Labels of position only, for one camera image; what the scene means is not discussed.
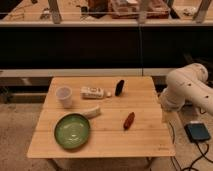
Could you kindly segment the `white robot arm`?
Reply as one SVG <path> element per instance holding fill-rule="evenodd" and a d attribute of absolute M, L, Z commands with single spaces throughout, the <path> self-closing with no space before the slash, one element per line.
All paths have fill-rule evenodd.
<path fill-rule="evenodd" d="M 200 63 L 172 70 L 159 97 L 161 106 L 166 111 L 179 111 L 189 100 L 213 116 L 213 88 L 206 85 L 207 79 L 208 71 Z"/>

